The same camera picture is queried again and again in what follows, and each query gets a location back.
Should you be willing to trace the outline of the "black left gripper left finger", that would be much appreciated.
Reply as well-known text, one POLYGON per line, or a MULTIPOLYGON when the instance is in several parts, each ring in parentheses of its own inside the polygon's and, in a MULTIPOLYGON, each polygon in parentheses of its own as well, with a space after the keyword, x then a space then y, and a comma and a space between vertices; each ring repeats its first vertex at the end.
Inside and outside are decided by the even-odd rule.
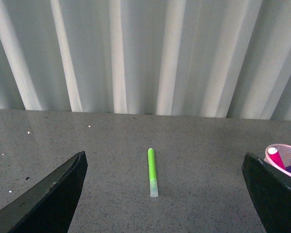
POLYGON ((0 233, 68 232, 87 167, 85 152, 79 152, 0 209, 0 233))

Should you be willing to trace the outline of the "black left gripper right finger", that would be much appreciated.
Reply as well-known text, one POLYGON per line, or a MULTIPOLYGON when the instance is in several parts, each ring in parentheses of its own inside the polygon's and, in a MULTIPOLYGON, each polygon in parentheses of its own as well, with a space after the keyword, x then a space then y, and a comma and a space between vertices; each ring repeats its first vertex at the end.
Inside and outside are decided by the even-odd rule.
POLYGON ((242 174, 266 232, 291 233, 291 177, 250 152, 242 174))

